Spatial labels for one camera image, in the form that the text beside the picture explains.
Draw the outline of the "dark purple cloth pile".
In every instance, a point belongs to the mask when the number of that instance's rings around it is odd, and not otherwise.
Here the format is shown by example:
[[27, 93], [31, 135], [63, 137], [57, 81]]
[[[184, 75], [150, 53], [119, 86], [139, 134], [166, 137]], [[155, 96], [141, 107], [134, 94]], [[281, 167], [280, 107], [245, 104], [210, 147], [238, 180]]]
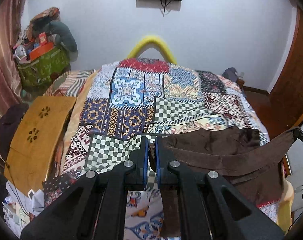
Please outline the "dark purple cloth pile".
[[11, 141], [28, 108], [27, 103], [15, 104], [0, 118], [0, 155], [3, 160], [7, 159]]

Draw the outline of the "dark brown cloth garment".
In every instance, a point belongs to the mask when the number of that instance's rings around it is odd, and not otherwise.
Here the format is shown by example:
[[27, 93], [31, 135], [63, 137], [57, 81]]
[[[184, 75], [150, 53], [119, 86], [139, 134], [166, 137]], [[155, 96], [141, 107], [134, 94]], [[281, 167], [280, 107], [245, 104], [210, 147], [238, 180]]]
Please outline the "dark brown cloth garment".
[[[198, 129], [162, 137], [176, 160], [197, 173], [216, 171], [259, 210], [280, 199], [283, 193], [281, 160], [295, 142], [289, 129], [263, 144], [257, 129], [235, 126], [221, 131]], [[156, 172], [155, 141], [148, 147], [151, 169]], [[175, 190], [160, 190], [164, 207], [162, 237], [181, 237], [178, 196]]]

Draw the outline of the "colourful patchwork bedspread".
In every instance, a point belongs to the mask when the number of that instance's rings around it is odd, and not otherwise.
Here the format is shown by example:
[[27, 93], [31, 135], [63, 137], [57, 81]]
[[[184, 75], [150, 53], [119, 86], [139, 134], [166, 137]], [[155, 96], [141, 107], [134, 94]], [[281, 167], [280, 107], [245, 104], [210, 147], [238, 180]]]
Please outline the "colourful patchwork bedspread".
[[105, 64], [96, 72], [70, 72], [58, 91], [77, 98], [56, 153], [56, 176], [43, 184], [50, 206], [82, 174], [107, 172], [128, 158], [141, 137], [229, 127], [259, 131], [269, 141], [239, 85], [230, 78], [150, 59]]

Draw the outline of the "orange box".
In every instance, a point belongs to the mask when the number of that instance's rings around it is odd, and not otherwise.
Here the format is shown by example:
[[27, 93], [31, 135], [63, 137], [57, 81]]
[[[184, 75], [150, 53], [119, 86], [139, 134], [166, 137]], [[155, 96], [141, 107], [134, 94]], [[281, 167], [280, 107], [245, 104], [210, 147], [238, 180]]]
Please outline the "orange box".
[[47, 34], [45, 32], [40, 33], [38, 38], [39, 38], [39, 46], [35, 47], [29, 53], [29, 57], [32, 61], [54, 48], [54, 43], [49, 41]]

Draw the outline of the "green patterned storage bag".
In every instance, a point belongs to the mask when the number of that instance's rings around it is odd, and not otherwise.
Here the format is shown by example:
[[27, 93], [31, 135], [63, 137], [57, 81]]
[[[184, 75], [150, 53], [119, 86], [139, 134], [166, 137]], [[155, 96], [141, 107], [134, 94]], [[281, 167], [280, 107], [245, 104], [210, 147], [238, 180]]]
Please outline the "green patterned storage bag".
[[70, 65], [65, 48], [54, 47], [30, 63], [17, 64], [23, 88], [38, 87], [52, 83]]

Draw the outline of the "grey blue backpack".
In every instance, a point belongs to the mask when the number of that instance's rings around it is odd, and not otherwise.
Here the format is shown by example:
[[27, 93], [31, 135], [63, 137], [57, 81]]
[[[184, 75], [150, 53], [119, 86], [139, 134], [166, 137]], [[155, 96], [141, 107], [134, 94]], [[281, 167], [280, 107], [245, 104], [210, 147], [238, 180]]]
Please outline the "grey blue backpack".
[[230, 67], [224, 70], [222, 76], [233, 82], [237, 82], [238, 79], [243, 79], [243, 77], [238, 74], [237, 70], [234, 67]]

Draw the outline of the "brown wooden door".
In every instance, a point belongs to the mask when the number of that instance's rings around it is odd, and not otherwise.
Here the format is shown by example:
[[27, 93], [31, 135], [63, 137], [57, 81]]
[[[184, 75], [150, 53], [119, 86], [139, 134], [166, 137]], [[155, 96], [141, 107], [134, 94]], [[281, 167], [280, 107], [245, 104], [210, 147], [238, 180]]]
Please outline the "brown wooden door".
[[303, 124], [303, 12], [300, 8], [289, 54], [271, 92], [245, 87], [245, 95], [270, 139]]

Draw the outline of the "cream fleece blanket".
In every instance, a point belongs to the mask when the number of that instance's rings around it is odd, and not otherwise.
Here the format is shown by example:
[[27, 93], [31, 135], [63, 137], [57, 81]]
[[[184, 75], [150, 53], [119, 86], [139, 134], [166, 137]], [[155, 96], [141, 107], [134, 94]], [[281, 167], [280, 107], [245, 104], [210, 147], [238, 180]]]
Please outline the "cream fleece blanket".
[[277, 214], [277, 225], [284, 231], [288, 232], [292, 225], [292, 204], [294, 201], [294, 189], [292, 184], [286, 179], [283, 180], [283, 193], [279, 203]]

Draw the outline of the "dark teal plush toy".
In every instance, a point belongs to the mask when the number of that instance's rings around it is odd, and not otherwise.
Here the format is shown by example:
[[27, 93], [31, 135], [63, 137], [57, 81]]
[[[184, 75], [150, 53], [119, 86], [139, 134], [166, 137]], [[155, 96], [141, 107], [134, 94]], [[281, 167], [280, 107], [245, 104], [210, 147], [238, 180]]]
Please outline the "dark teal plush toy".
[[78, 51], [76, 41], [71, 34], [70, 29], [66, 24], [60, 21], [35, 24], [33, 26], [32, 34], [39, 35], [41, 33], [45, 33], [47, 36], [54, 35], [54, 43], [57, 45], [63, 43], [64, 47], [72, 53]]

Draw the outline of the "yellow curved bed headboard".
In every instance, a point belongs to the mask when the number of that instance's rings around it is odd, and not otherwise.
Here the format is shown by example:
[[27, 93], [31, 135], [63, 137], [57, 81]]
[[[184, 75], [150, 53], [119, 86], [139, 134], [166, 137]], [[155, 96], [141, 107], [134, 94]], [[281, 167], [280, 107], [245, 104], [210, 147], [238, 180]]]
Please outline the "yellow curved bed headboard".
[[177, 59], [174, 57], [168, 44], [162, 38], [156, 35], [147, 35], [137, 42], [126, 58], [130, 59], [139, 57], [143, 52], [149, 49], [158, 51], [165, 61], [172, 64], [178, 64]]

